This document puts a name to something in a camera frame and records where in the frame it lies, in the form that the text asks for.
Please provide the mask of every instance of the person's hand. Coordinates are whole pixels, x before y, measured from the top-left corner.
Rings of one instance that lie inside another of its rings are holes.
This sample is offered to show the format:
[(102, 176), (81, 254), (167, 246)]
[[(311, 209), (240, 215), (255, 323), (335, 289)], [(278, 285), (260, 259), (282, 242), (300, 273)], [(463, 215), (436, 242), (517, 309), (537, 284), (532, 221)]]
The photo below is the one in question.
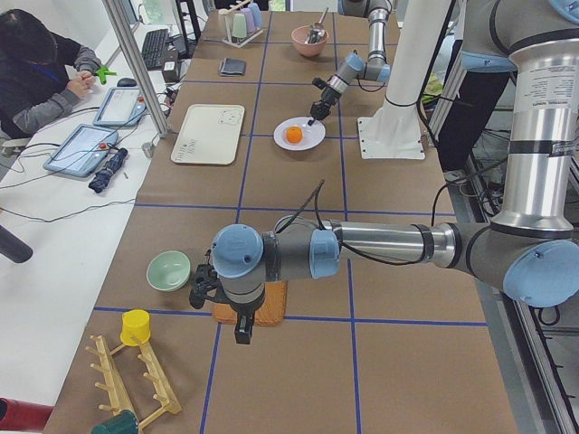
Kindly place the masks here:
[(86, 85), (89, 87), (89, 89), (94, 84), (94, 75), (92, 75), (92, 73), (90, 71), (78, 71), (76, 76), (77, 76), (77, 78), (82, 79), (82, 81), (84, 81), (86, 83)]
[(66, 89), (70, 90), (79, 98), (84, 98), (89, 93), (89, 85), (81, 77), (70, 80), (66, 85)]

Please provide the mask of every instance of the white plate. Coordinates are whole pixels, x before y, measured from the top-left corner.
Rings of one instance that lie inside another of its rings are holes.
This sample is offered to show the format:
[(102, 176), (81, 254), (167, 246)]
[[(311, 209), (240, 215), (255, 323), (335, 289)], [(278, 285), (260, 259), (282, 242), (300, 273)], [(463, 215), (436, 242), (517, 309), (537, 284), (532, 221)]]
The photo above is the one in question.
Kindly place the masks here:
[[(319, 143), (326, 136), (326, 127), (318, 120), (314, 121), (312, 126), (308, 125), (311, 118), (292, 118), (281, 122), (273, 131), (273, 139), (275, 143), (289, 151), (305, 151), (311, 149)], [(303, 138), (298, 143), (290, 143), (286, 139), (286, 130), (289, 127), (300, 127), (303, 133)]]

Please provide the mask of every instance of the green bowl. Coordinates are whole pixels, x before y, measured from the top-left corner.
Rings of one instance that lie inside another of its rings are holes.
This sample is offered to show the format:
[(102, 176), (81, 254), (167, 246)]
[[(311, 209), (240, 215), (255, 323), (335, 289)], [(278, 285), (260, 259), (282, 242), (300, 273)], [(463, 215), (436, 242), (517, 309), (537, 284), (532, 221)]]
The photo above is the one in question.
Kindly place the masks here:
[(189, 258), (176, 250), (164, 251), (155, 256), (147, 267), (147, 282), (159, 291), (180, 289), (191, 275)]

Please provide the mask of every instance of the red cylinder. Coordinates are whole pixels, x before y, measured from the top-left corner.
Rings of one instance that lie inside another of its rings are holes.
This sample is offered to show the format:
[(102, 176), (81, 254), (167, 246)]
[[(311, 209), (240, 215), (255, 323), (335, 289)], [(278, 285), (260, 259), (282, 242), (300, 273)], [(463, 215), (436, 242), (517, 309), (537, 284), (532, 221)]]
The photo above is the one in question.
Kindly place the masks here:
[(0, 431), (42, 432), (51, 417), (49, 405), (0, 398)]

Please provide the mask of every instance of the bowl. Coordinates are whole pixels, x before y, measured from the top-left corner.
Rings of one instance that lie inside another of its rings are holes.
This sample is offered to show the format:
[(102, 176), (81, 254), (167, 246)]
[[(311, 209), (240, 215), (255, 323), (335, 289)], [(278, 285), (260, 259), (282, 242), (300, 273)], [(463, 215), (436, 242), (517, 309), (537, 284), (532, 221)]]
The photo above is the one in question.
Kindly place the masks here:
[(155, 256), (147, 267), (147, 282), (159, 291), (175, 291), (189, 280), (191, 262), (181, 251), (170, 250)]
[(316, 43), (306, 43), (308, 40), (308, 34), (309, 25), (303, 25), (291, 32), (291, 40), (299, 54), (304, 57), (314, 57), (324, 50), (327, 42), (327, 31), (324, 33), (321, 41)]

